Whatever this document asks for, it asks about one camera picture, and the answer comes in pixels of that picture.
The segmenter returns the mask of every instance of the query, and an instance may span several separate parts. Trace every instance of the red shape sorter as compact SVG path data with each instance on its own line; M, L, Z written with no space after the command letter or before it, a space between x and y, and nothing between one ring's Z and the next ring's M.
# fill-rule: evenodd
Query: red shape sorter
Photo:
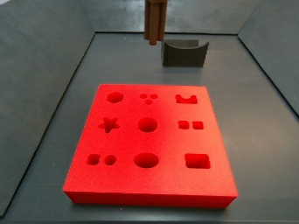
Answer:
M227 207L237 189L207 88L100 85L62 191L73 203Z

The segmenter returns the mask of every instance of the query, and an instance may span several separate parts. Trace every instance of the dark gray arch block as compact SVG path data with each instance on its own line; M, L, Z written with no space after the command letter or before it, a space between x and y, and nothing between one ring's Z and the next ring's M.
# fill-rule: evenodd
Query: dark gray arch block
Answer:
M209 42L197 39L167 39L163 42L164 67L203 67Z
M263 1L237 36L299 115L299 1Z
M0 6L0 216L92 37L75 0Z

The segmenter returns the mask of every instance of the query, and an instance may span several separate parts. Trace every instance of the circular hole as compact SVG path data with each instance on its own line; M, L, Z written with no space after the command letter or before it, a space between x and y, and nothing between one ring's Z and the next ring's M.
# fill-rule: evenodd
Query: circular hole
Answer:
M135 156L135 164L141 168L153 168L159 164L159 157L149 152L140 153Z
M145 99L147 98L147 94L140 94L140 98Z
M113 155L108 155L104 159L105 165L112 165L117 161L117 158Z
M153 102L151 100L145 100L144 104L151 105Z
M157 98L157 94L151 94L151 98L156 99Z
M144 117L137 122L137 128L143 132L152 132L157 128L157 121L152 117Z

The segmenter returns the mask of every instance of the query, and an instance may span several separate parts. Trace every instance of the gray floor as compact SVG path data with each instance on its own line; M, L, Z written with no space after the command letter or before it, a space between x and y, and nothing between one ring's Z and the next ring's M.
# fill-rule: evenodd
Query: gray floor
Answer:
M299 115L299 1L267 0L239 38Z
M0 216L93 34L75 0L0 6Z
M237 37L167 38L209 41L203 68L161 67L140 34L96 35L2 221L299 221L293 111ZM239 190L225 210L71 203L61 186L100 83L208 87Z

